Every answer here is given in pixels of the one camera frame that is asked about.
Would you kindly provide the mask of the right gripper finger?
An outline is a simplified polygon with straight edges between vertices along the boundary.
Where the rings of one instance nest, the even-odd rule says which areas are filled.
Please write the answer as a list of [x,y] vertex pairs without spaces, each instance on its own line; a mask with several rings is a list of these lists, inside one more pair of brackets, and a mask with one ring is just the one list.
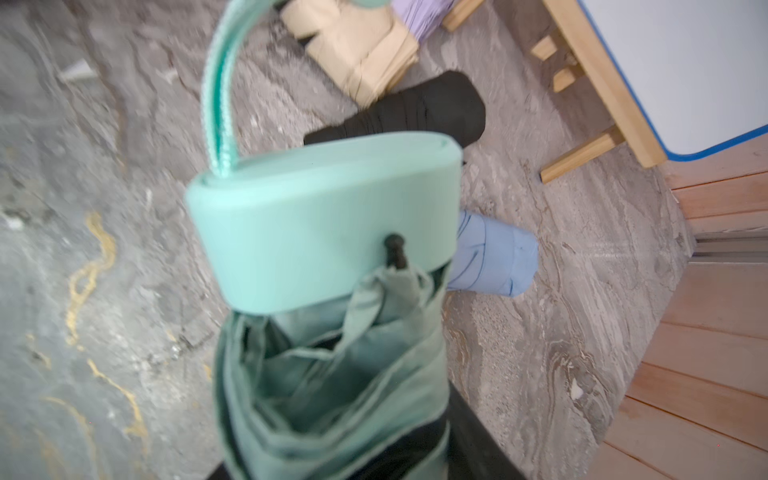
[[526,479],[452,383],[447,418],[450,424],[447,456],[450,480]]

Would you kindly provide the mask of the mint umbrella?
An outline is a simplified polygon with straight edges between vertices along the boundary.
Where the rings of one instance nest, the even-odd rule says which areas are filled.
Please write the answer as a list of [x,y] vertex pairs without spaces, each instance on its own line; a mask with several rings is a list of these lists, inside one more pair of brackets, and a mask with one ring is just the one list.
[[233,1],[201,116],[208,170],[186,203],[230,312],[213,397],[228,479],[445,479],[442,305],[462,150],[435,132],[239,154],[231,81],[270,8]]

